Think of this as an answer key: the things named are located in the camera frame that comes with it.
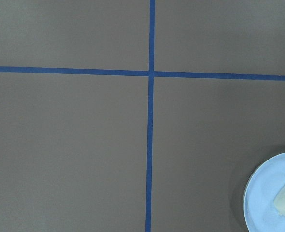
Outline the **light blue plate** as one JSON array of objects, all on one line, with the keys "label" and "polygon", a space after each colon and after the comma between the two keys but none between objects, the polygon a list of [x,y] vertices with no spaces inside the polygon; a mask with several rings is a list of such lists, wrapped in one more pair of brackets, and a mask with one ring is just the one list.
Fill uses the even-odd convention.
[{"label": "light blue plate", "polygon": [[250,232],[285,232],[285,217],[274,199],[285,185],[285,153],[262,163],[250,176],[243,196],[243,212]]}]

